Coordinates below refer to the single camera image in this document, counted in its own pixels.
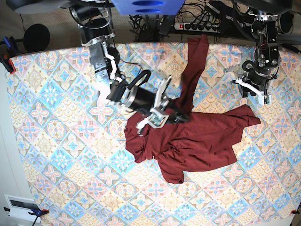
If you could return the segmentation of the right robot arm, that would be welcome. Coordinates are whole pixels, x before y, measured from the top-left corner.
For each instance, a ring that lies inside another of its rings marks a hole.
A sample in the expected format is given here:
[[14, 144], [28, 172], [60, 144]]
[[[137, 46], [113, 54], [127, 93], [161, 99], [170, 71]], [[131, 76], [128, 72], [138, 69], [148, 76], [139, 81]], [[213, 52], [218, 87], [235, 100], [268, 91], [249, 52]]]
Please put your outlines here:
[[150, 70], [143, 70], [131, 81], [120, 71], [120, 55], [107, 40], [114, 36], [111, 29], [111, 3], [72, 1], [69, 8], [71, 16], [82, 32], [82, 45], [89, 48], [90, 62], [98, 77], [93, 87], [99, 97], [108, 104], [118, 105], [137, 111], [146, 118], [137, 124], [138, 128], [149, 124], [161, 128], [166, 123], [183, 123], [188, 121], [184, 114], [166, 95], [172, 77], [164, 78], [156, 92], [144, 89], [143, 84], [151, 77]]

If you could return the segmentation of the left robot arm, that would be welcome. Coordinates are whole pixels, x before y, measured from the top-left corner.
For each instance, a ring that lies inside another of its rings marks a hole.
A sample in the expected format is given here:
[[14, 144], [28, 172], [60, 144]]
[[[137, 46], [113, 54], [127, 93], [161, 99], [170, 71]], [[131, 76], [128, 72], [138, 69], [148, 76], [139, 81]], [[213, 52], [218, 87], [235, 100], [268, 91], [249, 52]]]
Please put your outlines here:
[[[292, 0], [233, 0], [232, 19], [236, 28], [248, 39], [256, 43], [254, 60], [242, 64], [244, 73], [233, 84], [237, 84], [243, 98], [262, 96], [266, 99], [269, 86], [277, 79], [272, 71], [279, 70], [281, 58], [277, 43], [277, 19], [293, 6]], [[251, 31], [246, 32], [238, 23], [237, 15], [253, 14]]]

